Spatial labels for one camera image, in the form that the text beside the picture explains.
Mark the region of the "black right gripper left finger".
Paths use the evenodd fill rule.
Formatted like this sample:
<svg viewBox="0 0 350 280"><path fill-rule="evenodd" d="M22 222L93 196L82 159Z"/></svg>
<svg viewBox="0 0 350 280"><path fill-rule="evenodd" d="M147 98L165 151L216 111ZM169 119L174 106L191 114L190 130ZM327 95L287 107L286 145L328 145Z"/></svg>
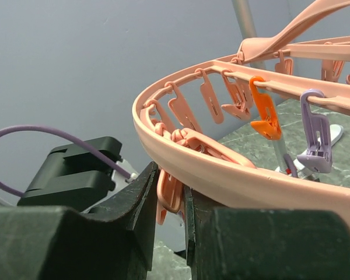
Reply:
<svg viewBox="0 0 350 280"><path fill-rule="evenodd" d="M87 214L63 206L0 206L0 279L145 279L158 177L152 162Z"/></svg>

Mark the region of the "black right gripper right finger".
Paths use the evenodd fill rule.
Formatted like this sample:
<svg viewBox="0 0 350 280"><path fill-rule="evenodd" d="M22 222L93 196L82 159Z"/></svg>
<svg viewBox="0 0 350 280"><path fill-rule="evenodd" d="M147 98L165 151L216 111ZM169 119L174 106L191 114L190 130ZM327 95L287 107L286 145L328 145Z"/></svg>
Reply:
<svg viewBox="0 0 350 280"><path fill-rule="evenodd" d="M184 189L192 279L350 279L350 228L330 211L226 207Z"/></svg>

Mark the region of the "pink clothes clip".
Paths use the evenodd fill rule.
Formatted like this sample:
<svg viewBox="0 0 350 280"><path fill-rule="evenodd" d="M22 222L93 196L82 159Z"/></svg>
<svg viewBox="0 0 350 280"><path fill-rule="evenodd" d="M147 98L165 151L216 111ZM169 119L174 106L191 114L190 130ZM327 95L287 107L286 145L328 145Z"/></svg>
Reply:
<svg viewBox="0 0 350 280"><path fill-rule="evenodd" d="M184 186L181 181L160 170L156 193L157 208L156 221L159 225L164 224L168 212L179 215L184 219Z"/></svg>

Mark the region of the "pink round clip hanger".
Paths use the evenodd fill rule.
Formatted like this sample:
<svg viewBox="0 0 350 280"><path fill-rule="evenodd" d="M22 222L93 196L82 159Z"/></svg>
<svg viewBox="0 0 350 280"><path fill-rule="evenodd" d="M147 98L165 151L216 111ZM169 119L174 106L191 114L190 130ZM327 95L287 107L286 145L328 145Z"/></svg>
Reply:
<svg viewBox="0 0 350 280"><path fill-rule="evenodd" d="M350 62L350 36L299 42L298 37L350 1L314 1L272 37L244 39L237 52L179 70L144 89L132 105L134 127L150 158L167 173L231 208L322 209L350 219L350 187L330 180L292 177L279 167L273 132L263 116L251 78L302 90L313 113L350 116L350 83L340 82ZM307 149L300 99L258 84L275 105L286 152L295 160Z"/></svg>

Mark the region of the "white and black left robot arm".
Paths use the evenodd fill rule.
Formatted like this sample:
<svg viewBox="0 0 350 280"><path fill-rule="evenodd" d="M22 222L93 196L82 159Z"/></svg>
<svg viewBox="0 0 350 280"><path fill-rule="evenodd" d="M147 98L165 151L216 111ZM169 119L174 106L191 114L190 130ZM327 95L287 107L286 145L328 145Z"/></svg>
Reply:
<svg viewBox="0 0 350 280"><path fill-rule="evenodd" d="M75 144L51 150L18 206L58 205L79 212L116 188L113 168Z"/></svg>

